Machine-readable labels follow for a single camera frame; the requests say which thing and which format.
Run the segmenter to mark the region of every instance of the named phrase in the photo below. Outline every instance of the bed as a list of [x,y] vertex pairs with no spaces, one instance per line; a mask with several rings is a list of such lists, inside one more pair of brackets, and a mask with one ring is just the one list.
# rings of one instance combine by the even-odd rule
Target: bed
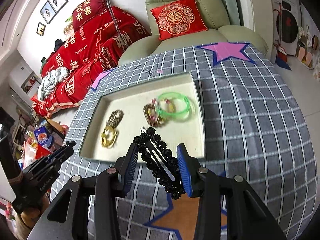
[[128,46],[149,35],[134,16],[115,6],[112,10],[121,37],[105,8],[50,55],[41,70],[42,78],[62,66],[70,70],[70,74],[57,84],[45,100],[39,101],[33,96],[32,107],[38,115],[50,118],[60,109],[79,106],[97,76],[104,70],[116,67]]

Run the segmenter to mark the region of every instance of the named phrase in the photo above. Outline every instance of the sofa armrest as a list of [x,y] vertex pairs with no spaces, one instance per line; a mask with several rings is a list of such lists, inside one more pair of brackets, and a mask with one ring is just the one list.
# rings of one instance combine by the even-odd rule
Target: sofa armrest
[[148,57],[160,45],[158,35],[151,35],[133,43],[122,54],[119,59],[118,66],[125,65],[134,60]]
[[226,25],[218,29],[223,36],[230,42],[249,41],[255,46],[263,55],[268,52],[268,45],[263,38],[253,30],[240,25]]

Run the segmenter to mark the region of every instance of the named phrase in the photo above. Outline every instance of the black beaded hair clip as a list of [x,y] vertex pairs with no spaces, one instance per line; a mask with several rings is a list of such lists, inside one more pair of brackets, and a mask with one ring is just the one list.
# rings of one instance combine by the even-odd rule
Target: black beaded hair clip
[[[153,127],[149,127],[146,132],[142,132],[140,136],[136,136],[133,142],[138,145],[141,158],[147,163],[147,168],[152,171],[153,177],[159,179],[159,184],[164,186],[164,190],[171,194],[172,199],[180,198],[185,191],[181,180],[178,160],[172,157],[172,151],[167,149],[167,144],[161,141],[161,136],[156,134],[156,130]],[[161,165],[155,154],[169,172]]]

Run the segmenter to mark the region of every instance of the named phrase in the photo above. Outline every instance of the red cushion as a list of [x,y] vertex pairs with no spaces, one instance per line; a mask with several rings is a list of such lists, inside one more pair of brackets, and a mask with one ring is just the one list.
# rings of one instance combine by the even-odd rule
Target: red cushion
[[86,0],[72,12],[73,29],[76,32],[85,23],[107,9],[106,0]]
[[206,31],[195,0],[178,0],[151,9],[159,27],[160,38],[169,38],[189,33]]

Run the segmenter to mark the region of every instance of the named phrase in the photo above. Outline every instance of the white cloth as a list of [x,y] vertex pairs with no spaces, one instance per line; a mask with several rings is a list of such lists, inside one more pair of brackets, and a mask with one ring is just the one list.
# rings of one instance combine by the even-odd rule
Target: white cloth
[[299,30],[298,30],[298,39],[301,39],[301,36],[305,36],[305,32],[304,32],[304,29],[299,26]]
[[66,67],[60,67],[48,72],[48,74],[42,79],[41,85],[39,86],[38,100],[43,101],[44,98],[48,98],[56,85],[68,76],[69,70]]
[[311,37],[310,33],[307,33],[307,36],[308,36],[307,46],[310,48],[310,47],[312,47],[312,37]]

